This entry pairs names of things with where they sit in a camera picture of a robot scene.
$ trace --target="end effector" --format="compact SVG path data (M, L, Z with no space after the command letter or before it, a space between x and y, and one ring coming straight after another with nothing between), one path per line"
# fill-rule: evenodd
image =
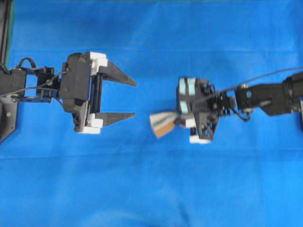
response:
M62 70L67 73L61 79L60 98L64 110L72 114L75 132L99 134L102 127L134 116L134 113L100 113L103 80L137 86L105 54L71 54Z
M24 61L31 68L24 68ZM37 86L25 87L27 75L36 75ZM18 103L50 103L62 99L65 112L71 113L74 131L99 134L101 128L134 116L134 113L101 113L102 81L137 86L105 54L73 53L54 75L54 68L37 68L31 58L23 58L13 69L0 65L0 143L16 128ZM36 89L36 96L25 96L25 90Z

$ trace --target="robotic arm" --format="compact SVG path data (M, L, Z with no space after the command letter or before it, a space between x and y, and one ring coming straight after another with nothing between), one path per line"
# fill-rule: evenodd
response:
M235 92L235 97L227 96L227 91L231 90ZM220 92L216 92L214 85L207 80L180 78L176 111L151 115L151 127L159 138L179 124L190 128L190 143L210 143L214 139L220 117L236 114L242 120L248 121L250 113L256 107L269 116L301 112L301 97L303 72L287 77L282 83L252 87L242 83ZM244 116L235 110L236 107Z
M24 61L31 68L24 68ZM37 86L25 87L27 75L36 75ZM7 70L0 65L0 143L16 128L19 102L60 102L65 112L72 114L74 131L99 134L101 128L134 116L134 113L100 113L102 81L137 86L102 53L73 53L63 63L62 71L54 68L37 68L31 58L23 58L17 67ZM25 96L25 90L36 89L35 97Z

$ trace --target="metal bracket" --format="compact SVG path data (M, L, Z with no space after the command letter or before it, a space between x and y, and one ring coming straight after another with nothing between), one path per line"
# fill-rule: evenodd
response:
M17 121L18 102L13 102L10 96L0 97L2 110L0 110L0 143L4 141L15 129Z

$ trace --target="blue tablecloth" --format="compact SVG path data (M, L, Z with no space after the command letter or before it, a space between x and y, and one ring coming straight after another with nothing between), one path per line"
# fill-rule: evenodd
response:
M102 111L136 117L101 135L74 133L55 101L19 105L18 129L0 145L0 226L302 226L299 114L221 118L208 145L189 144L181 128L157 140L149 126L149 114L175 109L180 76L223 89L303 65L302 8L300 0L17 0L10 68L28 56L59 72L70 53L102 52L139 86L104 82Z

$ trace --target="cable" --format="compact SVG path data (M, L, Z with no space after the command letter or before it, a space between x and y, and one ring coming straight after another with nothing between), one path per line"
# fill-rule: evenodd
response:
M9 70L6 68L6 66L4 65L4 64L2 64L1 62L0 62L0 66L1 66L1 68L3 69L3 71L6 73L6 74L10 74L10 72L9 72Z
M260 76L257 76L257 77L254 77L254 78L251 78L251 79L248 79L246 81L243 81L242 83L239 83L235 86L232 86L232 87L229 87L229 88L226 88L224 90L221 90L221 91L218 91L218 92L215 92L215 93L212 93L211 95L208 95L206 97L202 97L200 99L197 99L195 100L194 102L197 104L197 103L202 103L210 98L213 98L215 97L216 95L220 94L220 93L223 93L223 92L226 92L226 91L232 91L232 90L235 90L237 89L238 86L242 85L242 84L248 84L250 82L253 82L255 80L258 80L258 79L261 79L261 78L265 78L265 77L269 77L269 76L272 76L272 75L275 75L275 74L278 74L278 73L281 73L281 72L287 72L287 71L294 71L294 70L302 70L303 69L303 66L301 67L295 67L295 68L287 68L287 69L282 69L282 70L277 70L277 71L273 71L273 72L270 72L270 73L266 73L266 74L263 74L263 75L260 75Z
M41 67L41 68L26 68L26 67L21 67L21 68L19 68L19 69L21 69L21 70L32 70L32 71L37 71L37 70L42 70L43 67Z
M250 120L250 113L249 113L249 112L246 113L247 118L245 118L245 117L241 116L241 114L240 114L239 112L235 111L233 108L231 108L231 110L232 110L232 111L233 111L241 120L243 120L243 121L245 121L245 122L248 122L248 121Z
M30 63L30 65L32 66L32 68L36 68L36 64L35 64L34 60L31 59L31 58L28 58L28 57L22 58L22 59L19 61L19 64L16 66L16 68L20 69L20 68L22 67L22 64L23 64L24 61L29 61L29 63Z
M31 89L37 89L37 90L48 90L48 91L57 91L56 89L52 89L52 88L45 88L44 86L46 86L49 82L53 81L54 79L56 79L58 76L60 76L61 74L64 74L66 73L66 71L62 71L62 72L58 72L56 75L53 76L53 78L51 78L50 80L48 80L47 82L37 86L37 87L26 87L26 88L23 88L23 89L19 89L19 90L16 90L16 91L13 91L13 92L9 92L9 93L6 93L6 94L3 94L3 95L0 95L0 97L5 97L5 96L8 96L8 95L12 95L14 93L18 93L20 91L26 91L26 90L31 90Z
M56 98L56 97L54 97L54 99L62 106L62 108L63 108L63 103L58 99L58 98Z

